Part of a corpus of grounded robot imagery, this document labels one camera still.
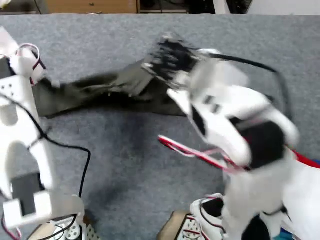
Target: cloth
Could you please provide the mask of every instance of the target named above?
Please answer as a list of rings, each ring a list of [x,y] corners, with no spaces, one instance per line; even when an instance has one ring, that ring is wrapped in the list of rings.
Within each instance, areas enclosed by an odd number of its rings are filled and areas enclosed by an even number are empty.
[[[84,77],[55,86],[47,78],[32,87],[40,117],[52,118],[84,107],[151,112],[183,116],[167,95],[167,86],[144,71],[141,61],[120,71]]]

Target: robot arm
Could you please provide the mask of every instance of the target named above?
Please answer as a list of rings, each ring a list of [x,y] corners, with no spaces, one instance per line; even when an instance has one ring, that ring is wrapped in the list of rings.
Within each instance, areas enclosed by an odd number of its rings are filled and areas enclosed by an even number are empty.
[[[4,28],[0,28],[0,38],[0,190],[7,199],[3,204],[6,227],[12,229],[76,216],[73,226],[79,228],[83,225],[84,203],[76,195],[57,192],[50,147],[46,140],[39,140],[39,129],[28,115],[39,123],[32,92],[32,84],[36,84],[45,71],[39,49],[29,43],[18,46]],[[14,105],[16,120],[8,117],[12,114],[8,112],[11,105]],[[19,176],[13,172],[15,144],[23,144],[29,150],[37,162],[38,172]],[[72,219],[68,217],[59,223],[70,223]]]

